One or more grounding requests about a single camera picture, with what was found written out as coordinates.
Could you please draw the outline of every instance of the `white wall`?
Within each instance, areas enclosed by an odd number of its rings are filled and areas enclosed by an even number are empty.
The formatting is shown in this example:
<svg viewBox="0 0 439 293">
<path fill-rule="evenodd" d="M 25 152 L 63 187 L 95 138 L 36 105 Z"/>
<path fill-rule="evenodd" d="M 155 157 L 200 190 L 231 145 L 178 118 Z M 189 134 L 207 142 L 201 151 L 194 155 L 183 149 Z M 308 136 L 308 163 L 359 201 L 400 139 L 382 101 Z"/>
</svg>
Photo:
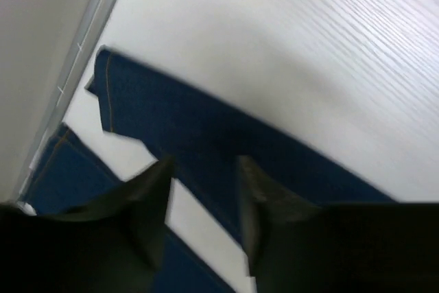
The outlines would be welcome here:
<svg viewBox="0 0 439 293">
<path fill-rule="evenodd" d="M 0 200 L 8 199 L 88 0 L 0 0 Z"/>
<path fill-rule="evenodd" d="M 97 48 L 166 69 L 401 200 L 437 200 L 438 4 L 118 0 Z M 102 133 L 97 100 L 82 89 L 94 56 L 64 120 L 127 178 L 152 157 Z M 169 224 L 238 292 L 251 291 L 238 247 L 180 185 Z"/>
</svg>

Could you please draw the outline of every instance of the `denim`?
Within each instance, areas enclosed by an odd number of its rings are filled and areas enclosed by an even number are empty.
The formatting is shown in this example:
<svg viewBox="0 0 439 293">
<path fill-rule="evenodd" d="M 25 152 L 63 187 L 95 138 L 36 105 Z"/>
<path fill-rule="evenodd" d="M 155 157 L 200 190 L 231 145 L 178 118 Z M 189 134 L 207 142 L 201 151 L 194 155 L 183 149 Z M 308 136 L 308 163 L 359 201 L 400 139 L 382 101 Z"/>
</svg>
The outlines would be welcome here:
<svg viewBox="0 0 439 293">
<path fill-rule="evenodd" d="M 149 65 L 103 49 L 88 90 L 102 128 L 176 157 L 177 177 L 240 242 L 236 157 L 316 204 L 392 199 L 298 140 Z"/>
<path fill-rule="evenodd" d="M 84 204 L 122 182 L 65 125 L 50 139 L 22 200 L 37 214 L 59 213 Z M 171 230 L 165 242 L 163 266 L 149 291 L 233 292 Z"/>
</svg>

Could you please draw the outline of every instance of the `blue jeans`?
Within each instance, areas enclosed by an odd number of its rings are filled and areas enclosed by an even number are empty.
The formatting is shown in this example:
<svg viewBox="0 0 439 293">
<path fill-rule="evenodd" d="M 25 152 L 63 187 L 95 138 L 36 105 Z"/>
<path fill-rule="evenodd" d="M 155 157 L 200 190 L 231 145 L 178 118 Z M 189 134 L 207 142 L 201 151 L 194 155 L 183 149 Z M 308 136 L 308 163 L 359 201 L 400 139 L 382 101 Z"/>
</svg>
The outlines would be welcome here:
<svg viewBox="0 0 439 293">
<path fill-rule="evenodd" d="M 37 214 L 59 213 L 84 204 L 121 183 L 74 132 L 61 126 L 49 141 L 23 200 L 30 203 Z M 163 267 L 148 292 L 233 290 L 169 230 Z"/>
<path fill-rule="evenodd" d="M 391 198 L 279 130 L 160 71 L 101 50 L 88 90 L 102 128 L 176 157 L 177 177 L 240 242 L 236 156 L 316 204 Z"/>
</svg>

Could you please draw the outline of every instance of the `white floor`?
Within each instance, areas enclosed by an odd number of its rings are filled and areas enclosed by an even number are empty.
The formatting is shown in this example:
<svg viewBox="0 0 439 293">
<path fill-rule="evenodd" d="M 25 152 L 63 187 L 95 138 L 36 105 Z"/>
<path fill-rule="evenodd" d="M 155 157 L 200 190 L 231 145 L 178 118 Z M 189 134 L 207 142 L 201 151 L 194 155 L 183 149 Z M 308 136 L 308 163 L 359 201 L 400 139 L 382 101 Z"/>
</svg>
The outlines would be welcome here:
<svg viewBox="0 0 439 293">
<path fill-rule="evenodd" d="M 107 45 L 298 137 L 400 200 L 438 200 L 439 0 L 118 0 Z M 83 89 L 64 121 L 122 179 L 152 161 Z M 168 224 L 237 292 L 243 253 L 180 184 Z"/>
</svg>

